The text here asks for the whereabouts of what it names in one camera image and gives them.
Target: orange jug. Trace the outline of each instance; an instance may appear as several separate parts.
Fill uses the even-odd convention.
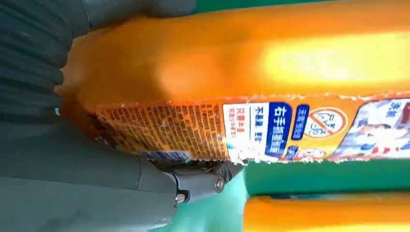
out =
[[[409,12],[355,0],[134,19],[75,41],[60,111],[152,159],[407,158]]]

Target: illustrated image on label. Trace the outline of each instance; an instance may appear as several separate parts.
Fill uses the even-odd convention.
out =
[[[340,109],[332,107],[319,108],[309,113],[305,135],[310,138],[326,138],[338,134],[346,125],[347,116]]]
[[[364,104],[330,159],[410,158],[410,99]]]

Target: white label section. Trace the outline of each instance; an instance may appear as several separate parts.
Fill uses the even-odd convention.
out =
[[[269,103],[239,103],[222,106],[226,144],[232,162],[276,161],[265,156]]]

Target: product label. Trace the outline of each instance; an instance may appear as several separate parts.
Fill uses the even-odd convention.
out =
[[[156,160],[410,158],[410,98],[326,98],[164,101],[87,112],[106,144]]]

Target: blue label panel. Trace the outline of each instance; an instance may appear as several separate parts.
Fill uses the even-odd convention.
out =
[[[265,154],[280,158],[286,148],[292,120],[292,108],[284,102],[269,103],[269,121]]]
[[[292,140],[301,140],[309,117],[309,105],[298,105],[292,131]]]
[[[293,160],[296,157],[298,150],[299,150],[298,146],[288,147],[288,150],[286,151],[285,159],[286,160]]]

